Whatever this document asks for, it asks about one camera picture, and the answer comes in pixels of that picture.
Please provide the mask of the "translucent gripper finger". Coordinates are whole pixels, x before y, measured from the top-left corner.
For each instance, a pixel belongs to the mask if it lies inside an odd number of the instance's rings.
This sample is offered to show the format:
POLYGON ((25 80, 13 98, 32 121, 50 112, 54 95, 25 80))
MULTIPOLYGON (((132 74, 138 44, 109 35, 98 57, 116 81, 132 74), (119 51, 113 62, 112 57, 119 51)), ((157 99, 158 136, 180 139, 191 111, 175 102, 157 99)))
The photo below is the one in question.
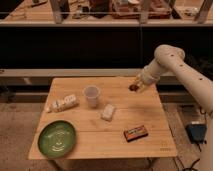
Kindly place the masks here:
POLYGON ((141 80, 140 77, 136 77, 133 84, 137 87, 137 93, 141 93, 147 89, 147 85, 141 80))

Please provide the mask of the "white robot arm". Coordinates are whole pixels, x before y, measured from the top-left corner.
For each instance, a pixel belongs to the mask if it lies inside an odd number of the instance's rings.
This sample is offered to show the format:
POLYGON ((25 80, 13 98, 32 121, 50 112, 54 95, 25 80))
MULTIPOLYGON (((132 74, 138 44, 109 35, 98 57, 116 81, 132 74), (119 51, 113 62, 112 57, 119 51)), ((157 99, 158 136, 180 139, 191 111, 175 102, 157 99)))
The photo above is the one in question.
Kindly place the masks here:
POLYGON ((201 152, 199 171, 213 171, 213 81, 185 63, 184 58, 185 52, 181 48, 159 45, 154 51, 154 59, 139 72, 133 84, 138 86, 137 92, 141 92, 166 72, 176 76, 209 115, 207 143, 201 152))

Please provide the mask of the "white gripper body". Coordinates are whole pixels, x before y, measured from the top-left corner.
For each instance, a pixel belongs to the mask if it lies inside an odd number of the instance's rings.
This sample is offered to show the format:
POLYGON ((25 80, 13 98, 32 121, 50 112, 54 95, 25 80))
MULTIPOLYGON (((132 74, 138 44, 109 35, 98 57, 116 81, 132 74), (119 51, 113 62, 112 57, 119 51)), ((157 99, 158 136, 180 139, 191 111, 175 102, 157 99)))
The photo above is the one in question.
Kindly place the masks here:
POLYGON ((147 86, 155 84, 160 79, 160 76, 156 74, 153 70, 151 70, 148 66, 144 67, 141 70, 141 72, 137 75, 137 77, 140 77, 141 80, 147 86))

